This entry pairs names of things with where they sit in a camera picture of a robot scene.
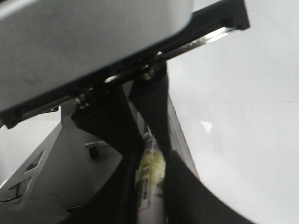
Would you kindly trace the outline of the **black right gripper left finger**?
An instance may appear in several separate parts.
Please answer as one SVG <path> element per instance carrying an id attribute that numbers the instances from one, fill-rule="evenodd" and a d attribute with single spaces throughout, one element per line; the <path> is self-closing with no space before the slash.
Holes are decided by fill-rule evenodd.
<path id="1" fill-rule="evenodd" d="M 130 224 L 135 203 L 135 172 L 145 142 L 131 113 L 122 85 L 94 88 L 77 104 L 71 119 L 76 127 L 100 138 L 121 154 L 116 170 L 95 196 L 70 216 L 71 224 Z"/>

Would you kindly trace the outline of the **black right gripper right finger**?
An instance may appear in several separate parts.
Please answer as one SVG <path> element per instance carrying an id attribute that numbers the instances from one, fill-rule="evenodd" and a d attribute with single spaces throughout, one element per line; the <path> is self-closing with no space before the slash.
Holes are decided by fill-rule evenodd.
<path id="1" fill-rule="evenodd" d="M 154 61 L 134 80 L 129 99 L 154 135 L 165 159 L 164 209 L 170 224 L 250 224 L 217 198 L 171 145 L 169 79 L 164 60 Z"/>

